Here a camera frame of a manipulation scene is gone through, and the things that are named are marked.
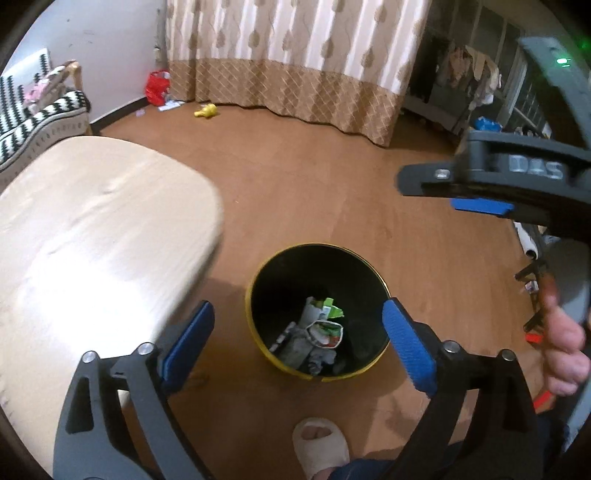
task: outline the wall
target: wall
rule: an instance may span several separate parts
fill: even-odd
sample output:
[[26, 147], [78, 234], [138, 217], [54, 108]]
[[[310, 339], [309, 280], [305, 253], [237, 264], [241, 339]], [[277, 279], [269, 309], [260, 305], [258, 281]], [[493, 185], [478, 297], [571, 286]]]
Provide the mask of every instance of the wall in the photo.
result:
[[521, 27], [530, 36], [551, 36], [562, 43], [583, 70], [588, 66], [573, 40], [554, 14], [539, 0], [483, 0], [485, 7]]
[[158, 14], [165, 0], [56, 0], [36, 20], [7, 69], [47, 47], [58, 65], [76, 59], [92, 103], [90, 120], [144, 96], [154, 69]]

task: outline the trash can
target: trash can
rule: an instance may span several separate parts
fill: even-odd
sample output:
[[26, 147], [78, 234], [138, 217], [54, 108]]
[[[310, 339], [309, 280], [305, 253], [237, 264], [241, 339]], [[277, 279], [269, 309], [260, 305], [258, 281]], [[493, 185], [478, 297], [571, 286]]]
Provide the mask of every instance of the trash can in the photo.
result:
[[[337, 357], [345, 367], [338, 375], [313, 377], [284, 365], [269, 347], [290, 322], [298, 322], [306, 298], [332, 298], [345, 316], [338, 319], [345, 335]], [[263, 354], [279, 369], [306, 380], [354, 377], [375, 364], [388, 346], [382, 306], [390, 298], [378, 272], [346, 248], [302, 244], [271, 257], [246, 292], [246, 318]]]

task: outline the finger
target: finger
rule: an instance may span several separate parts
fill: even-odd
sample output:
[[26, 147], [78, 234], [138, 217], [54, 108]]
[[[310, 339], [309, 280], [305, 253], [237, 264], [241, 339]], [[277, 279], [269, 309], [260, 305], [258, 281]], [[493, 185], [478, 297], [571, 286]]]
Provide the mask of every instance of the finger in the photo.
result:
[[567, 397], [568, 395], [573, 395], [577, 391], [578, 385], [565, 382], [556, 377], [546, 377], [546, 388], [554, 395]]
[[560, 350], [547, 350], [545, 358], [550, 376], [559, 380], [581, 384], [589, 376], [591, 360], [583, 352], [568, 354]]
[[550, 310], [558, 306], [560, 295], [558, 294], [558, 287], [554, 277], [545, 273], [538, 281], [540, 288], [540, 304], [544, 310]]
[[544, 313], [544, 330], [547, 342], [564, 352], [575, 353], [585, 345], [583, 327], [560, 307], [553, 307]]

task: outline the slipper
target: slipper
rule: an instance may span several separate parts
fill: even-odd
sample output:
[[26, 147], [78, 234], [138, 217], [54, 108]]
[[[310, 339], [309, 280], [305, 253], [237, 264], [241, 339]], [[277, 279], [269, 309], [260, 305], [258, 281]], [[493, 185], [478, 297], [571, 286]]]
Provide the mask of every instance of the slipper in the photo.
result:
[[[306, 427], [324, 427], [331, 431], [326, 437], [304, 440], [301, 436]], [[315, 474], [327, 469], [349, 463], [349, 446], [345, 435], [330, 420], [305, 419], [296, 425], [293, 433], [295, 455], [306, 474], [311, 480]]]

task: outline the curtain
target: curtain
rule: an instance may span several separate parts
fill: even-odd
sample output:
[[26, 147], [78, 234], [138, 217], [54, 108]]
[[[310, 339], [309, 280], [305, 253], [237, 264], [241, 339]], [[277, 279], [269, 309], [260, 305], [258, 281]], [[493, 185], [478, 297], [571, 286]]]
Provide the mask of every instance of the curtain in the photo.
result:
[[167, 0], [171, 93], [387, 146], [431, 0]]

